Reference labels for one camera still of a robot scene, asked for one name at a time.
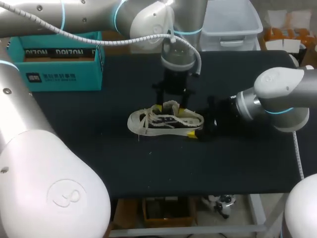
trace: cardboard box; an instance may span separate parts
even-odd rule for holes
[[[62,55],[58,59],[44,57],[42,52],[35,52],[35,55],[30,58],[25,57],[23,45],[34,47],[35,42],[44,38],[50,40],[45,44],[42,42],[37,47],[53,48],[56,51],[61,49],[60,47],[73,46],[73,49],[78,49],[92,46],[60,37],[59,35],[37,36],[27,38],[27,40],[20,37],[11,38],[7,47],[8,55],[18,67],[29,90],[32,92],[100,90],[105,61],[105,53],[100,46],[93,46],[94,54],[91,58],[72,58],[69,56],[69,52],[64,54],[67,56]],[[91,37],[101,40],[102,35],[101,32],[96,32],[91,33]]]
[[[138,199],[119,199],[113,221],[108,225],[108,229],[103,238],[108,238],[112,230],[133,229],[137,222]]]
[[[147,228],[164,228],[164,227],[190,227],[193,224],[193,221],[196,217],[196,203],[194,198],[188,198],[188,211],[189,215],[184,217],[177,218],[149,218],[147,216],[147,206],[146,199],[142,200],[142,210],[144,223]]]

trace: teal cardboard box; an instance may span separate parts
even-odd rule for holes
[[[101,32],[80,36],[102,39]],[[90,58],[80,55],[85,49],[90,51]],[[26,61],[26,54],[30,56],[30,50],[35,54]],[[32,92],[101,89],[105,53],[100,46],[77,42],[60,35],[13,37],[7,46],[7,52]],[[52,52],[57,55],[47,60],[47,54]]]

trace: shoe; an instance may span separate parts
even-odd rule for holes
[[[176,101],[163,104],[162,112],[157,105],[132,113],[128,128],[137,135],[182,135],[201,129],[204,117],[188,109],[180,110]]]

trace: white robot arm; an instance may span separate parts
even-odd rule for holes
[[[262,73],[254,87],[238,93],[236,106],[242,118],[268,116],[282,132],[305,126],[309,107],[317,104],[317,70],[272,68]],[[317,234],[317,175],[298,183],[286,202],[283,238],[311,238]]]

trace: metal stand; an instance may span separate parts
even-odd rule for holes
[[[270,229],[283,213],[288,194],[284,194],[268,218],[265,217],[259,194],[248,195],[254,224],[244,226],[200,226],[179,228],[148,228],[111,231],[109,237],[136,237],[136,236],[167,236],[189,234],[216,234],[216,233],[257,233],[257,238],[267,238]]]

